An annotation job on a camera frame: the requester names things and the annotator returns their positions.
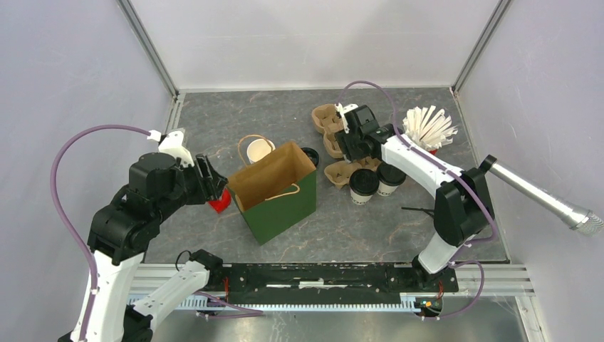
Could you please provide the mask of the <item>single black lid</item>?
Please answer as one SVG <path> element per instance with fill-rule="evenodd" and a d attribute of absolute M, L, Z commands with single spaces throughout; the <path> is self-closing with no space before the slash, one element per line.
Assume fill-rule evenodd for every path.
<path fill-rule="evenodd" d="M 385 162 L 379 164 L 376 173 L 381 183 L 391 187 L 400 186 L 407 178 L 403 171 Z"/>

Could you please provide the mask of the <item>single white paper cup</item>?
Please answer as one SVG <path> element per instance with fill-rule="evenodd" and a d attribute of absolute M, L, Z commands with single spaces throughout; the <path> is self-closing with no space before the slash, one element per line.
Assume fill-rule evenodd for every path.
<path fill-rule="evenodd" d="M 387 197 L 390 196 L 399 186 L 400 185 L 389 185 L 384 182 L 380 182 L 377 193 L 380 196 Z"/>

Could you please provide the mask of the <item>stack of black lids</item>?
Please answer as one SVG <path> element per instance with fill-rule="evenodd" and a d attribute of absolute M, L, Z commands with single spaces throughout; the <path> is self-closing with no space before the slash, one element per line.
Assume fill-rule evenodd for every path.
<path fill-rule="evenodd" d="M 301 150 L 305 153 L 305 155 L 309 158 L 309 160 L 313 163 L 315 167 L 319 165 L 320 155 L 316 150 L 311 147 L 302 147 Z"/>

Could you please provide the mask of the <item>stack of white paper cups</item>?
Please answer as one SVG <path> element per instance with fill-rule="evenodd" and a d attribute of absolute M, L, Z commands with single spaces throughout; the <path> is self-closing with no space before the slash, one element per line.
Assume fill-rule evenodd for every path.
<path fill-rule="evenodd" d="M 248 145 L 246 149 L 246 156 L 248 158 L 248 161 L 253 164 L 266 157 L 269 153 L 274 150 L 275 145 L 270 140 L 260 138 L 252 141 Z"/>

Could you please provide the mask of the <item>green paper bag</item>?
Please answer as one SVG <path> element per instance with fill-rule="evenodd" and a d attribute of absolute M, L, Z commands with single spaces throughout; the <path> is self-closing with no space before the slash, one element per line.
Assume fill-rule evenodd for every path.
<path fill-rule="evenodd" d="M 294 141 L 228 176 L 226 187 L 260 245 L 317 208 L 316 166 Z"/>

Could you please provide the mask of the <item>single cardboard cup carrier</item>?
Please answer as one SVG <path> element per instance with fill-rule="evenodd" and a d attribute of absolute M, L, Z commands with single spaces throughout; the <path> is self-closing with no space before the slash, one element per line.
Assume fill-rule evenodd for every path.
<path fill-rule="evenodd" d="M 337 189 L 342 189 L 349 184 L 351 175 L 359 169 L 368 169 L 376 171 L 381 161 L 375 158 L 367 157 L 354 162 L 341 160 L 328 165 L 324 169 L 324 174 L 328 181 L 331 182 Z"/>

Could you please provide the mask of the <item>stack of cardboard cup carriers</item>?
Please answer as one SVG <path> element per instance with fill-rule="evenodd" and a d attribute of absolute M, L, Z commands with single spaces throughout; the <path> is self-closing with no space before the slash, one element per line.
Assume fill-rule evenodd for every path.
<path fill-rule="evenodd" d="M 314 128 L 323 136 L 326 152 L 335 159 L 343 159 L 343 152 L 335 133 L 343 129 L 342 120 L 336 115 L 334 104 L 320 105 L 311 111 Z"/>

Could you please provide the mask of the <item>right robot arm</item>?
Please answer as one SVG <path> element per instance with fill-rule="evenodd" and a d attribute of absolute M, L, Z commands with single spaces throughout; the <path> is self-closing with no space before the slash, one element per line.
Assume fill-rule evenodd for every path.
<path fill-rule="evenodd" d="M 379 159 L 421 185 L 434 198 L 435 233 L 415 257 L 413 285 L 429 291 L 439 283 L 439 272 L 457 252 L 486 227 L 498 236 L 484 171 L 463 170 L 422 150 L 394 124 L 380 125 L 366 105 L 337 104 L 343 129 L 335 133 L 346 160 Z"/>

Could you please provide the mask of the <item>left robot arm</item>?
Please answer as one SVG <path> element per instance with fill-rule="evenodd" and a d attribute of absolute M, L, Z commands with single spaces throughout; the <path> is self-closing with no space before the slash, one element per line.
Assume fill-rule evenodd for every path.
<path fill-rule="evenodd" d="M 134 275 L 161 224 L 185 205 L 217 200 L 228 180 L 204 155 L 181 166 L 161 152 L 132 164 L 129 181 L 93 216 L 87 249 L 97 269 L 95 300 L 83 309 L 75 328 L 60 341 L 150 341 L 159 325 L 189 295 L 218 289 L 224 280 L 222 259 L 200 249 L 179 271 L 145 298 L 128 303 Z"/>

